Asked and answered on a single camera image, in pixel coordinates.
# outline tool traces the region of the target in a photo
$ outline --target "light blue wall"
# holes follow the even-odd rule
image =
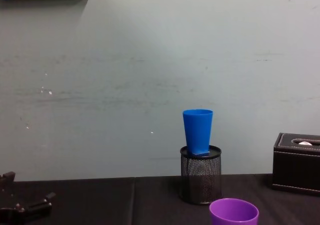
[[[190,108],[223,173],[270,173],[279,132],[319,134],[319,28],[319,0],[2,1],[0,173],[178,175]]]

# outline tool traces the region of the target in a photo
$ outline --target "cup rim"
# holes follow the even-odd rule
[[[191,113],[191,112],[194,112],[194,111],[199,111],[199,112],[201,111],[203,113],[199,113],[199,114]],[[202,109],[202,108],[200,108],[200,109],[198,109],[198,108],[196,108],[196,109],[188,109],[188,110],[184,110],[183,111],[183,115],[197,115],[197,116],[209,115],[209,114],[213,114],[213,113],[214,113],[214,111],[212,111],[212,110]]]
[[[223,217],[220,217],[220,216],[217,216],[213,211],[212,211],[212,206],[214,203],[217,203],[217,202],[221,202],[221,201],[225,201],[225,200],[229,200],[229,201],[240,201],[242,203],[245,203],[245,204],[248,204],[250,206],[252,206],[255,210],[256,210],[256,216],[254,218],[251,218],[249,220],[243,220],[243,221],[235,221],[235,220],[229,220],[229,219],[226,219],[226,218],[223,218]],[[226,222],[232,222],[232,223],[244,223],[244,222],[251,222],[255,219],[257,219],[257,217],[259,216],[259,209],[253,205],[251,202],[248,202],[248,201],[245,201],[245,200],[242,200],[242,199],[238,199],[238,198],[229,198],[229,197],[226,197],[226,198],[221,198],[221,199],[218,199],[218,200],[215,200],[213,201],[210,206],[209,206],[209,210],[210,210],[210,213],[212,215],[214,215],[215,217],[223,220],[223,221],[226,221]]]

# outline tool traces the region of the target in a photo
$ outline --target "tissue box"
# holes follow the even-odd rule
[[[279,134],[273,148],[272,188],[320,195],[320,136]]]

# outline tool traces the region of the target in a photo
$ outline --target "black table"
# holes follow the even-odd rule
[[[259,225],[320,225],[320,197],[269,188],[271,175],[223,175],[224,197],[255,204]],[[55,192],[50,217],[30,225],[210,225],[209,208],[178,196],[180,177],[17,182],[26,200]]]

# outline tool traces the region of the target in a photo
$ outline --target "dark object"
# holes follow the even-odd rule
[[[39,201],[27,203],[13,193],[14,172],[0,176],[0,224],[20,225],[50,214],[51,199],[56,194],[50,193]]]
[[[191,204],[205,205],[222,197],[221,150],[209,147],[207,155],[194,155],[184,146],[181,153],[181,198]]]
[[[319,145],[320,136],[280,133],[273,148],[272,187],[320,195]]]

